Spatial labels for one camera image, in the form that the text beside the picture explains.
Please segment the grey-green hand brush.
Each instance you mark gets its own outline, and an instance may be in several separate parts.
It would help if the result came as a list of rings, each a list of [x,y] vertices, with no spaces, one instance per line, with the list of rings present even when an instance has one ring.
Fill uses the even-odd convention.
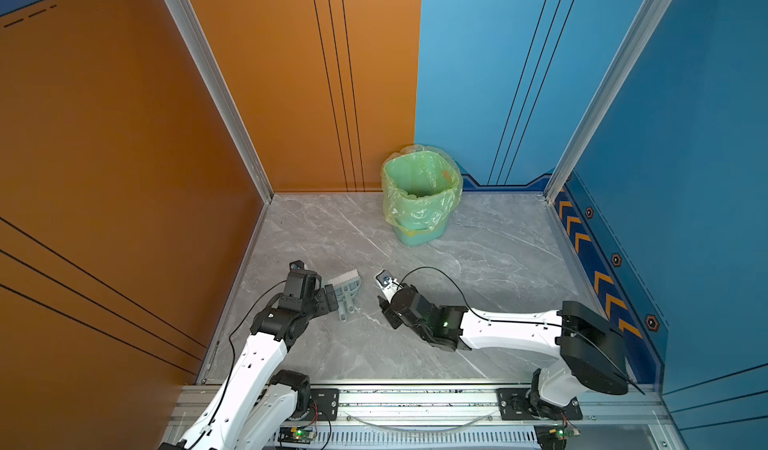
[[[345,272],[332,278],[329,284],[333,286],[338,303],[338,316],[342,322],[357,310],[355,298],[361,288],[361,278],[357,270]]]

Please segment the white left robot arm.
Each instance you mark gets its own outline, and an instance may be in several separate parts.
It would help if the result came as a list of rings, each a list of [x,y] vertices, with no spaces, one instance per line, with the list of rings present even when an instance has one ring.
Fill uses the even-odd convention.
[[[309,378],[277,368],[309,323],[338,309],[331,284],[294,261],[283,282],[254,318],[243,349],[203,414],[175,443],[162,449],[261,449],[283,422],[303,412]]]

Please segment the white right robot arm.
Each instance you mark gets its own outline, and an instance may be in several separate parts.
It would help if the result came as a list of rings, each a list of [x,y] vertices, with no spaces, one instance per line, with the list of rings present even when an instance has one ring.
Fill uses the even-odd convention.
[[[629,390],[623,334],[579,302],[539,313],[494,313],[438,306],[411,285],[390,283],[378,303],[393,328],[405,326],[441,350],[502,348],[550,357],[551,364],[532,377],[533,407],[560,409],[588,390],[606,395]]]

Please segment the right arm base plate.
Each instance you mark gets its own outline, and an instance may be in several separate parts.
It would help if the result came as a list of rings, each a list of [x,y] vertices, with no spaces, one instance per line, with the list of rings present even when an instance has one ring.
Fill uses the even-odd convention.
[[[536,401],[533,402],[531,390],[524,388],[499,388],[496,390],[497,405],[503,421],[552,421],[563,423],[583,419],[581,406],[573,398],[565,407]]]

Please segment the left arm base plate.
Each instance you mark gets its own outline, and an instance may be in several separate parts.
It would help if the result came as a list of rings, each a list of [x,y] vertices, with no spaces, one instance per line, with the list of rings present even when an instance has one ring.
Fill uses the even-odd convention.
[[[311,386],[309,390],[307,407],[299,414],[291,416],[291,420],[309,421],[315,415],[315,410],[323,412],[332,421],[337,419],[340,390],[338,388],[325,388]]]

